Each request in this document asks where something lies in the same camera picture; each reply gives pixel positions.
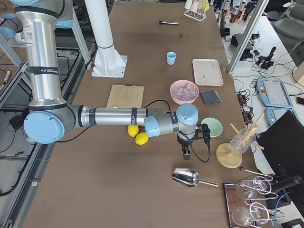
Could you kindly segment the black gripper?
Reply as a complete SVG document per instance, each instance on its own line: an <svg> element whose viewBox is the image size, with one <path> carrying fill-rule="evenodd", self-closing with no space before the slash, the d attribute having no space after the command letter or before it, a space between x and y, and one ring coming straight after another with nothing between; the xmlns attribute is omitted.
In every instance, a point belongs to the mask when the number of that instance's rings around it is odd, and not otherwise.
<svg viewBox="0 0 304 228"><path fill-rule="evenodd" d="M182 147L183 159L190 159L190 148L192 146L192 141L182 132L177 133L177 141Z"/></svg>

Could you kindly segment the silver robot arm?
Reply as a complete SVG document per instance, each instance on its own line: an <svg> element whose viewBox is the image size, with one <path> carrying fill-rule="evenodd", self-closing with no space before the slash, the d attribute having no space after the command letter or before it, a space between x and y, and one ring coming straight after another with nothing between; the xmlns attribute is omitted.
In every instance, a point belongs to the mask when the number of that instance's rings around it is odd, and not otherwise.
<svg viewBox="0 0 304 228"><path fill-rule="evenodd" d="M23 26L33 99L24 120L27 136L40 144L59 141L75 128L97 125L142 125L149 137L176 133L183 158L197 139L198 110L183 104L175 112L160 108L98 108L68 105L61 95L55 43L57 22L72 22L69 0L16 0L15 15Z"/></svg>

